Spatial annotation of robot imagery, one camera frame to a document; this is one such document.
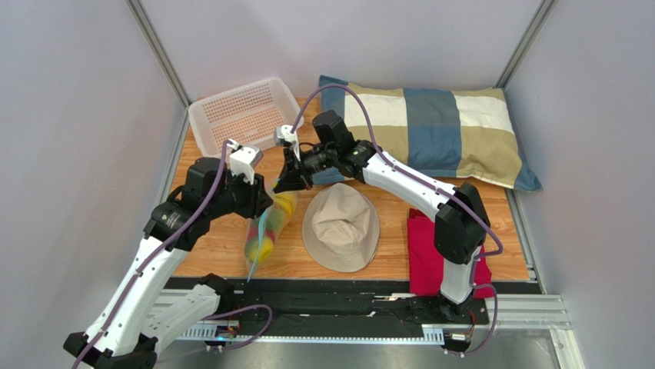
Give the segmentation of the clear zip top bag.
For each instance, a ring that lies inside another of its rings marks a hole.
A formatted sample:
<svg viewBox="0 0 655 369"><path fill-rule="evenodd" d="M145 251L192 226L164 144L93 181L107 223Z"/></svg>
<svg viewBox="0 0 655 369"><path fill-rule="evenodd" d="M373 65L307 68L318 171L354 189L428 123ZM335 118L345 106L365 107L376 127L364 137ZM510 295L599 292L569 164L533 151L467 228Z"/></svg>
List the clear zip top bag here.
<svg viewBox="0 0 655 369"><path fill-rule="evenodd" d="M289 224L293 214L296 212L298 204L296 193L294 191L289 191L275 194L273 192L273 187L277 180L278 178L274 180L269 191L269 195L274 200L274 204L267 209L261 217L249 221L246 232L246 242L251 238L258 238L259 242L262 243L264 237L269 237L275 244L282 231ZM250 281L254 277L255 272L263 263L252 264L247 262L245 258L246 272L248 273L247 281Z"/></svg>

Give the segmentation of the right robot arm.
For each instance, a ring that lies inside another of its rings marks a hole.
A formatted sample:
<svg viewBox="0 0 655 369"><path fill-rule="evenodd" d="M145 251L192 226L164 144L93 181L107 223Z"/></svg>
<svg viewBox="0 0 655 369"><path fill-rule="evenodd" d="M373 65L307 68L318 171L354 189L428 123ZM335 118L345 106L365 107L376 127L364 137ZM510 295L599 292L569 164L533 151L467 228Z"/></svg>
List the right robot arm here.
<svg viewBox="0 0 655 369"><path fill-rule="evenodd" d="M434 223L434 247L444 259L437 301L443 314L462 315L474 297L474 266L490 231L479 191L470 183L444 184L409 168L373 142L357 140L334 111L312 122L319 142L308 151L292 126L276 127L284 164L274 192L314 186L314 175L336 168L343 176L385 190L422 211Z"/></svg>

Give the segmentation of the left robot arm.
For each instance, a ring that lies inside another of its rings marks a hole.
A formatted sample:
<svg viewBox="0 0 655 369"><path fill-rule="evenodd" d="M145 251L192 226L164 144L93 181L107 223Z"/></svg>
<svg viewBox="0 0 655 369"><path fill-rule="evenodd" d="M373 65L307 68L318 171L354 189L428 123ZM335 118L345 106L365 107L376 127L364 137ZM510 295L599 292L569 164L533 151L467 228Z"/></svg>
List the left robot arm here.
<svg viewBox="0 0 655 369"><path fill-rule="evenodd" d="M153 368L162 351L198 321L242 313L234 285L208 274L184 297L150 314L172 272L214 219L253 219L273 204L254 170L260 159L248 149L228 159L200 158L188 169L186 182L151 213L135 259L106 308L85 331L67 337L64 349L75 357L74 367Z"/></svg>

